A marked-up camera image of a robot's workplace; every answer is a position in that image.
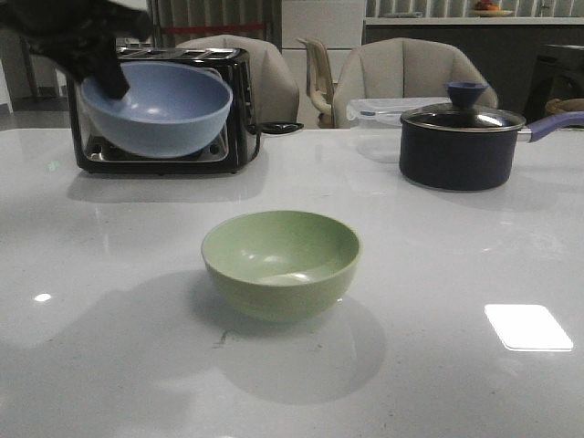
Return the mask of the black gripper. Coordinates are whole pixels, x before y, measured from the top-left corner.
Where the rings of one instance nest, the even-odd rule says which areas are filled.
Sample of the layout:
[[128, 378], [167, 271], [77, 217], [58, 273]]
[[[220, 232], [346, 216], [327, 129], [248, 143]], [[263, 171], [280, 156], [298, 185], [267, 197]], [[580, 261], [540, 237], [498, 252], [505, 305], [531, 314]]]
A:
[[148, 39], [150, 15], [114, 1], [3, 1], [1, 25], [77, 83], [94, 78], [111, 99], [130, 89], [116, 52], [118, 37]]

